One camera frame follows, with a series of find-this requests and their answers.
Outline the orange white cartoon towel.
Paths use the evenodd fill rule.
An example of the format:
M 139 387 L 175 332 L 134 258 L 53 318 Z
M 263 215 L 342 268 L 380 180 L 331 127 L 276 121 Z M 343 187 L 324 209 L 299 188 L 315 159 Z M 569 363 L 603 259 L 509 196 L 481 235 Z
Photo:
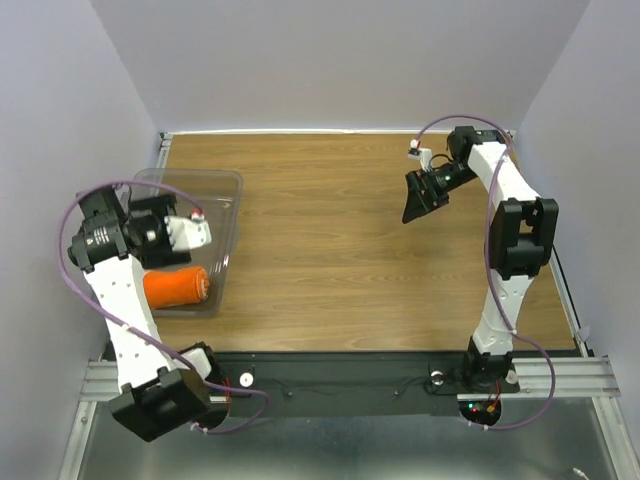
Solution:
M 210 280 L 201 266 L 176 271 L 149 270 L 143 276 L 146 300 L 152 309 L 199 304 L 207 299 Z

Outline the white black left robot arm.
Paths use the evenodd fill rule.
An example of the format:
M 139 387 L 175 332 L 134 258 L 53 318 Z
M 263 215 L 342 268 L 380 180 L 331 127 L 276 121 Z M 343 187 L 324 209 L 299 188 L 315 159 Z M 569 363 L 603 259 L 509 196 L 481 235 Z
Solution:
M 123 208 L 112 185 L 79 197 L 83 220 L 67 254 L 82 271 L 104 316 L 116 355 L 119 395 L 113 418 L 150 442 L 193 422 L 213 430 L 228 415 L 211 393 L 223 371 L 203 342 L 178 352 L 163 347 L 144 292 L 147 266 L 190 261 L 211 232 L 200 211 L 177 215 L 176 197 L 163 194 Z

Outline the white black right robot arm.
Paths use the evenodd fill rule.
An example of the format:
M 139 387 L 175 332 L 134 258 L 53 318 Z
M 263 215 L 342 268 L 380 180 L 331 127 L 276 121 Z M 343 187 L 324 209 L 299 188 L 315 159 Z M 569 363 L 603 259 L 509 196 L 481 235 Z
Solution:
M 402 221 L 447 205 L 453 190 L 475 179 L 487 191 L 483 256 L 488 292 L 479 324 L 460 365 L 434 368 L 428 387 L 435 394 L 455 395 L 515 383 L 513 346 L 522 336 L 517 322 L 527 291 L 549 263 L 559 205 L 523 178 L 507 134 L 459 126 L 448 135 L 447 149 L 446 162 L 436 166 L 420 138 L 411 140 L 408 155 L 420 167 L 405 176 Z

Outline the clear plastic bin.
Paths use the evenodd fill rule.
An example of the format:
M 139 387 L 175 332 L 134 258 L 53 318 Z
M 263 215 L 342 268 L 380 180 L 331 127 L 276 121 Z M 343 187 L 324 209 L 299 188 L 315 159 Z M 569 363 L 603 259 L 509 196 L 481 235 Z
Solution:
M 235 171 L 197 169 L 146 169 L 135 175 L 137 181 L 165 184 L 193 197 L 209 223 L 212 241 L 190 252 L 191 259 L 172 263 L 158 255 L 142 262 L 146 270 L 173 272 L 199 266 L 209 277 L 207 298 L 198 304 L 155 309 L 158 317 L 211 318 L 222 303 L 231 255 L 237 240 L 237 214 L 243 179 Z

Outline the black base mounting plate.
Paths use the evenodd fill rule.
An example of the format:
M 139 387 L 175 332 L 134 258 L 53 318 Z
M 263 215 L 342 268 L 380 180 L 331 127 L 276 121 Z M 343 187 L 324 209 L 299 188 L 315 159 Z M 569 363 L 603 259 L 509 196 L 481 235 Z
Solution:
M 224 379 L 267 396 L 234 394 L 231 414 L 264 418 L 361 417 L 425 414 L 455 416 L 462 399 L 516 393 L 513 377 L 464 371 L 461 351 L 220 352 Z

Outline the aluminium frame rail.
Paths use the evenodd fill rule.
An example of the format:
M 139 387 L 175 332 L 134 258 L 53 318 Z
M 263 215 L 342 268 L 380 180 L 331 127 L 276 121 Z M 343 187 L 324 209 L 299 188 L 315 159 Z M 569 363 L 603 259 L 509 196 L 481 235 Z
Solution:
M 608 358 L 556 358 L 555 398 L 615 398 L 621 395 Z M 515 360 L 518 391 L 501 387 L 501 399 L 544 399 L 551 387 L 550 373 L 543 359 Z M 119 394 L 117 368 L 113 361 L 90 361 L 83 379 L 80 401 L 107 402 Z

